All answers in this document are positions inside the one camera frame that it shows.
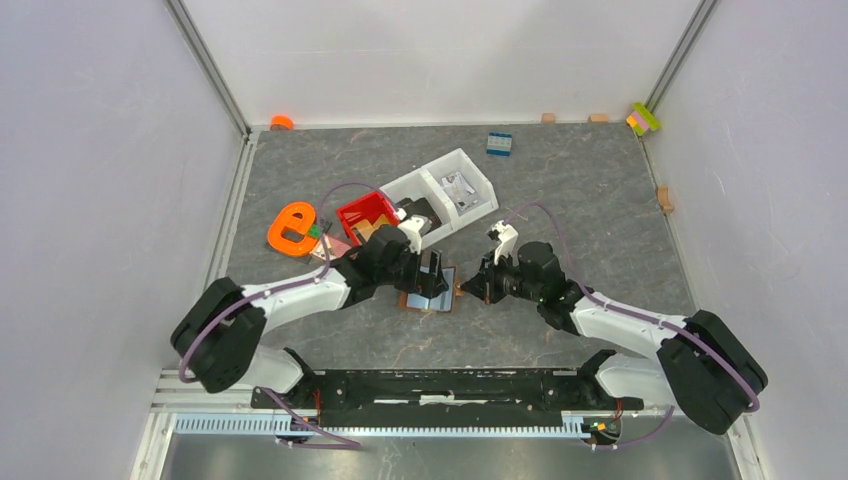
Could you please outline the red plastic bin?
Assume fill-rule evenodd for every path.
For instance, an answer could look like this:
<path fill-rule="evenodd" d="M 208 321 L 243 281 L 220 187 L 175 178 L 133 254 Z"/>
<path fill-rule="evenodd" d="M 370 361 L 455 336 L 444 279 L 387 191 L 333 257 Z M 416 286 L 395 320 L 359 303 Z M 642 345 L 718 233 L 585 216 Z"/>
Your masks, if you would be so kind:
<path fill-rule="evenodd" d="M 336 215 L 344 233 L 355 246 L 359 245 L 352 241 L 350 226 L 362 219 L 374 221 L 381 215 L 385 215 L 391 222 L 390 226 L 398 225 L 398 219 L 391 202 L 378 192 L 366 194 L 337 208 Z"/>

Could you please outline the white divided plastic bin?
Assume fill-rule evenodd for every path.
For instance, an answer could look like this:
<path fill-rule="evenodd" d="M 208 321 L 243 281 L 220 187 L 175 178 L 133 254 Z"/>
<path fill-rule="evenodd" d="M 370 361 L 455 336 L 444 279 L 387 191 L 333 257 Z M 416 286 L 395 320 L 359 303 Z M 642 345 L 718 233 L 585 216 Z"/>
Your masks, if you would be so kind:
<path fill-rule="evenodd" d="M 440 182 L 442 177 L 455 171 L 460 171 L 480 196 L 479 203 L 463 213 L 457 211 Z M 407 197 L 412 200 L 424 197 L 430 202 L 442 226 L 423 235 L 424 248 L 495 212 L 499 207 L 493 184 L 461 148 L 382 185 L 381 190 L 395 204 Z"/>

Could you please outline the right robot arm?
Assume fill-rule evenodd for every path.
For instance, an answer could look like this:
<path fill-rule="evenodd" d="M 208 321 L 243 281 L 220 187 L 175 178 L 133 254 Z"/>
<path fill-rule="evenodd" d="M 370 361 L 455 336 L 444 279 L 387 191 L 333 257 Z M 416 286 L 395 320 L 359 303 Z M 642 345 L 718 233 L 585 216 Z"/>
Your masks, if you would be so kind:
<path fill-rule="evenodd" d="M 589 360 L 580 400 L 602 408 L 615 397 L 669 405 L 713 434 L 724 434 L 758 404 L 765 370 L 716 314 L 665 315 L 612 301 L 566 276 L 548 243 L 516 256 L 486 254 L 461 289 L 489 304 L 506 297 L 535 304 L 552 328 L 620 347 Z"/>

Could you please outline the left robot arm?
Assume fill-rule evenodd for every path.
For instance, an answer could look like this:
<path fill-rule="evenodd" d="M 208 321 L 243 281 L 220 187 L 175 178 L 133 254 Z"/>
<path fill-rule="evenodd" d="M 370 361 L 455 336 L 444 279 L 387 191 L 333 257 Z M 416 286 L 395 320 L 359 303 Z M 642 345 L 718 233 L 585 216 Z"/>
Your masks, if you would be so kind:
<path fill-rule="evenodd" d="M 265 348 L 261 339 L 294 320 L 357 305 L 383 286 L 435 298 L 451 284 L 440 254 L 432 252 L 424 266 L 417 244 L 394 226 L 380 227 L 364 244 L 305 275 L 245 286 L 219 278 L 171 335 L 179 379 L 209 394 L 240 383 L 264 387 L 288 406 L 302 407 L 313 397 L 313 379 L 293 354 Z"/>

